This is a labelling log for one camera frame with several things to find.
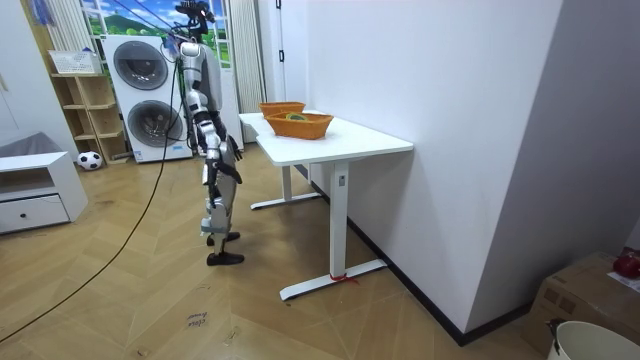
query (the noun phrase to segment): curtain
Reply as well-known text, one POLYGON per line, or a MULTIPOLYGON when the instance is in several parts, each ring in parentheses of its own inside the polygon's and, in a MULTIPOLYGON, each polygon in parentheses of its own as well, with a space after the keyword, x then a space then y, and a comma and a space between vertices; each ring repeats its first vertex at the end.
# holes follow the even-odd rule
POLYGON ((95 51, 87 29, 80 1, 47 0, 53 25, 47 25, 53 47, 60 51, 95 51))
POLYGON ((255 0, 230 0, 231 45, 240 113, 260 112, 266 98, 255 0))

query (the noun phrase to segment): dryer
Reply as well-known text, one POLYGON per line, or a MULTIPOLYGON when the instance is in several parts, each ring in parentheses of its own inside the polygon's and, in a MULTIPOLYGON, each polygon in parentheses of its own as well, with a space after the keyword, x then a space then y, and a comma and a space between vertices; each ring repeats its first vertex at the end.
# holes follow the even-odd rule
POLYGON ((167 129, 165 158, 191 157, 178 74, 162 39, 105 35, 102 47, 136 161, 162 160, 167 129))

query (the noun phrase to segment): parquet floor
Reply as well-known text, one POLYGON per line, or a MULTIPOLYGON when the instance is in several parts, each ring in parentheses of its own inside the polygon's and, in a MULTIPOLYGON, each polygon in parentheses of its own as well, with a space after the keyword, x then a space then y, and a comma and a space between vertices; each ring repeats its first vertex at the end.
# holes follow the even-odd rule
MULTIPOLYGON (((242 265, 207 267, 199 235, 198 160, 169 162, 122 254, 74 297, 0 344, 0 359, 539 359, 517 324, 458 348, 389 270, 280 301, 281 288, 328 269, 321 199, 251 212, 279 196, 279 170, 248 146, 229 251, 242 265)), ((0 237, 0 338, 77 289, 124 242, 158 164, 83 172, 90 204, 67 224, 0 237)), ((309 191, 294 175, 294 192, 309 191)), ((348 264, 374 256, 348 234, 348 264)))

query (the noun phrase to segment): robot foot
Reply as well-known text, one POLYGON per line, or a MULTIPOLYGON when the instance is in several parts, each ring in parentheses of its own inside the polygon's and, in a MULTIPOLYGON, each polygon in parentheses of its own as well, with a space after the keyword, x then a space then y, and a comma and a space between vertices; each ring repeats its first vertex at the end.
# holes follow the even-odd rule
MULTIPOLYGON (((240 238, 240 233, 237 231, 232 231, 227 236, 227 242, 237 240, 239 238, 240 238)), ((207 237, 207 246, 213 246, 213 245, 215 245, 215 242, 213 241, 213 235, 209 235, 207 237)))
POLYGON ((244 261, 244 255, 240 254, 232 254, 228 252, 223 252, 218 255, 209 254, 207 256, 207 265, 216 266, 216 265, 235 265, 240 264, 244 261))

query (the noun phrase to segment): white cabinet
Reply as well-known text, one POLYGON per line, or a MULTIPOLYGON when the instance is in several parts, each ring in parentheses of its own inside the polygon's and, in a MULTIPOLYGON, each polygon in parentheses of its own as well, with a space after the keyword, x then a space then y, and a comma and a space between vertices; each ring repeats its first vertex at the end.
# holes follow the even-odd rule
POLYGON ((0 129, 42 131, 72 158, 78 150, 20 1, 0 11, 0 129))
POLYGON ((87 203, 69 154, 0 158, 0 234, 75 221, 87 203))
POLYGON ((58 195, 0 203, 0 233, 69 221, 58 195))

